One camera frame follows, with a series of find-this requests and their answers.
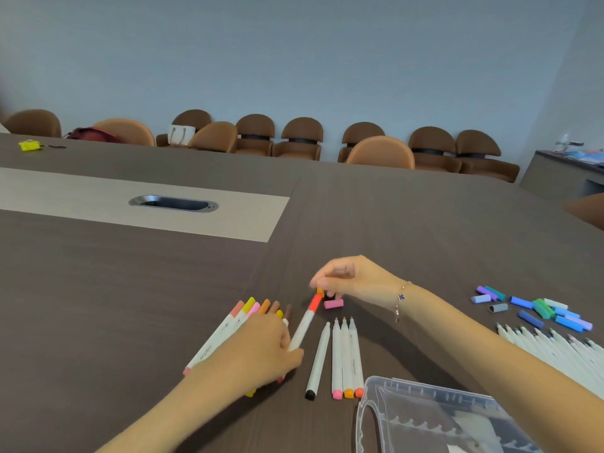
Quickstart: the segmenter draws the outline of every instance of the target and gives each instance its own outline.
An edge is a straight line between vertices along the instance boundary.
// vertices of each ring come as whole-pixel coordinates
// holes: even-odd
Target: wall
[[[604,149],[604,0],[590,0],[521,156],[528,166],[538,149],[553,149],[564,133]]]
[[[107,117],[155,133],[199,107],[277,131],[368,120],[404,140],[480,129],[516,162],[586,0],[2,0],[5,114],[43,107],[64,130]]]

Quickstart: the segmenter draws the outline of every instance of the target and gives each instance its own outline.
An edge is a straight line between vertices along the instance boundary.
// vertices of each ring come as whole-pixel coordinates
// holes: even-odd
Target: chair
[[[415,159],[409,146],[391,136],[365,138],[352,148],[347,164],[375,165],[415,169]]]
[[[281,138],[289,141],[276,143],[272,148],[273,157],[319,160],[323,141],[323,127],[313,118],[296,118],[288,122]]]
[[[172,124],[174,126],[190,126],[195,127],[195,132],[200,131],[209,123],[212,122],[210,115],[203,110],[186,110],[176,116]],[[168,134],[162,133],[155,138],[157,146],[168,146]]]
[[[484,158],[501,156],[501,150],[495,140],[479,130],[461,131],[457,135],[456,152],[463,162],[460,173],[489,176],[513,183],[520,172],[520,166],[516,164]]]
[[[341,164],[346,162],[352,148],[359,142],[364,140],[365,138],[369,138],[370,136],[380,136],[385,135],[382,128],[374,124],[373,122],[356,122],[352,124],[346,131],[342,137],[342,143],[345,143],[344,146],[338,155],[338,162]]]
[[[123,143],[139,146],[155,146],[155,137],[142,122],[133,119],[105,119],[93,127],[108,131],[117,136]]]
[[[446,130],[438,127],[422,127],[411,134],[409,147],[416,160],[416,170],[448,171],[459,173],[460,159],[445,156],[455,154],[455,140]]]
[[[24,110],[13,114],[4,122],[4,127],[17,135],[50,136],[61,138],[59,118],[46,110]]]
[[[604,231],[604,193],[564,204],[564,210]]]
[[[212,122],[198,131],[187,147],[204,151],[231,153],[237,143],[237,127],[230,122]]]
[[[236,154],[252,154],[254,156],[270,156],[275,137],[275,123],[264,114],[248,114],[237,122],[237,131],[241,138],[237,139]]]

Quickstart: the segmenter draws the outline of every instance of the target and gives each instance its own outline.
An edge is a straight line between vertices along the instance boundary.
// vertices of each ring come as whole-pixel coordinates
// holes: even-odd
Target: bracelet
[[[411,281],[407,281],[403,287],[401,288],[401,290],[404,290],[407,287],[407,284],[413,284]],[[398,299],[399,302],[405,300],[405,295],[403,293],[398,295]],[[394,314],[396,316],[396,318],[394,319],[394,322],[399,322],[400,321],[400,312],[399,312],[399,302],[396,303],[396,308],[394,310]]]

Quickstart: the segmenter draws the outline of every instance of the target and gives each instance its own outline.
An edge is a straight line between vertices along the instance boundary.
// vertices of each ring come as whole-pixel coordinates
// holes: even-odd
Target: white bag
[[[170,126],[168,129],[168,144],[170,146],[186,146],[195,135],[195,127]]]

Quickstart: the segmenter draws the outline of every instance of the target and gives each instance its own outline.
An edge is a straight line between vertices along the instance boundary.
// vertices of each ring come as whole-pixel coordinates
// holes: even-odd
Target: container lid
[[[492,397],[377,376],[357,408],[357,453],[368,406],[383,453],[542,453]]]

